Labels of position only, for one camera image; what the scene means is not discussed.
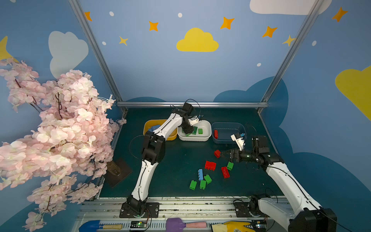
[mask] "pink handle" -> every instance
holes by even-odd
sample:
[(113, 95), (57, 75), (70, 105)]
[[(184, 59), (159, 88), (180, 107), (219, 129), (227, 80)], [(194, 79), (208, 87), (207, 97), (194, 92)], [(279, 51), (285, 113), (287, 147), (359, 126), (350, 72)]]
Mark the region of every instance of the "pink handle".
[(206, 228), (206, 222), (192, 222), (185, 225), (187, 228)]

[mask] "robotic arm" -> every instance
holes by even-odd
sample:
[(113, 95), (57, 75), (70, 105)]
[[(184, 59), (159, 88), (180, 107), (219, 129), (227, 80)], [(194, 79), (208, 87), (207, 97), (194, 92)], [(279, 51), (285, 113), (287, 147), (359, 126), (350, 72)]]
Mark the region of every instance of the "robotic arm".
[(179, 126), (183, 128), (186, 134), (193, 132), (193, 125), (198, 123), (199, 117), (194, 116), (190, 118), (192, 110), (193, 106), (191, 104), (184, 103), (183, 108), (175, 108), (172, 110), (170, 117), (159, 128), (153, 132), (146, 132), (141, 151), (141, 171), (137, 184), (126, 202), (133, 215), (141, 217), (144, 214), (148, 197), (148, 188), (153, 173), (158, 163), (161, 162), (165, 156), (166, 139)]
[(331, 209), (324, 209), (299, 184), (289, 171), (283, 159), (276, 153), (269, 152), (267, 138), (252, 138), (252, 151), (244, 149), (243, 135), (231, 135), (239, 149), (229, 150), (231, 159), (257, 162), (276, 182), (289, 201), (293, 212), (276, 203), (266, 194), (253, 195), (249, 211), (253, 217), (267, 214), (288, 232), (332, 232), (336, 231), (336, 215)]

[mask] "gardening tool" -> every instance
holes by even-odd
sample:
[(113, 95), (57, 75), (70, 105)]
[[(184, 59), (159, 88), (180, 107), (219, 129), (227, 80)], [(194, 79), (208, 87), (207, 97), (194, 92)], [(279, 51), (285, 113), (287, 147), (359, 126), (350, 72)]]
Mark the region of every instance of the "gardening tool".
[(183, 223), (180, 218), (166, 220), (166, 232), (182, 232), (184, 228), (206, 228), (206, 222)]
[(96, 232), (97, 229), (122, 229), (122, 224), (100, 224), (100, 220), (85, 222), (79, 232)]

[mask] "yellow star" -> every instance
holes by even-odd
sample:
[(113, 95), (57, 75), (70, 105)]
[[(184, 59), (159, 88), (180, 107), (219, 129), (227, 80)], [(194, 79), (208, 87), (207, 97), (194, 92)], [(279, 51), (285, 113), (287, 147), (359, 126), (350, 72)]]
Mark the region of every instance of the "yellow star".
[(127, 46), (126, 40), (128, 40), (128, 39), (123, 39), (123, 38), (121, 38), (121, 36), (120, 36), (120, 39), (121, 39), (121, 41), (119, 43), (124, 43)]
[(89, 21), (92, 21), (92, 18), (90, 18), (90, 11), (84, 12), (84, 13), (85, 13), (86, 19)]
[(228, 28), (229, 30), (231, 29), (231, 23), (233, 22), (234, 19), (227, 19), (226, 17), (224, 17), (224, 22), (223, 22), (223, 25), (220, 27), (220, 29), (223, 29), (223, 28)]
[(276, 29), (277, 27), (276, 28), (267, 27), (267, 32), (263, 35), (263, 37), (269, 36), (272, 38), (273, 32), (275, 32)]
[(8, 42), (8, 37), (5, 36), (1, 41), (0, 41), (0, 60), (2, 59), (8, 59), (12, 57), (7, 51), (6, 51), (6, 42)]
[(286, 43), (286, 44), (288, 44), (288, 45), (290, 46), (290, 45), (291, 45), (291, 42), (294, 41), (294, 40), (295, 40), (295, 38), (291, 38), (291, 36), (289, 35), (288, 40), (286, 40), (286, 41), (283, 42), (282, 44)]
[(346, 13), (347, 13), (347, 11), (340, 8), (338, 13), (332, 19), (336, 19), (339, 22), (341, 17), (343, 17), (343, 15), (345, 15)]
[(158, 32), (157, 25), (158, 25), (158, 23), (153, 23), (153, 22), (150, 21), (150, 30), (155, 30), (155, 31)]

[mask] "transparent blue bin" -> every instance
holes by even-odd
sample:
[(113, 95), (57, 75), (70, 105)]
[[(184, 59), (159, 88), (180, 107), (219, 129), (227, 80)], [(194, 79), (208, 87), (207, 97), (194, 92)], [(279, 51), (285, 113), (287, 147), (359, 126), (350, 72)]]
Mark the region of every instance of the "transparent blue bin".
[[(214, 137), (214, 130), (218, 131), (218, 139)], [(246, 134), (245, 127), (237, 122), (215, 122), (211, 125), (214, 143), (235, 144), (236, 142), (231, 139), (231, 135), (235, 133)]]

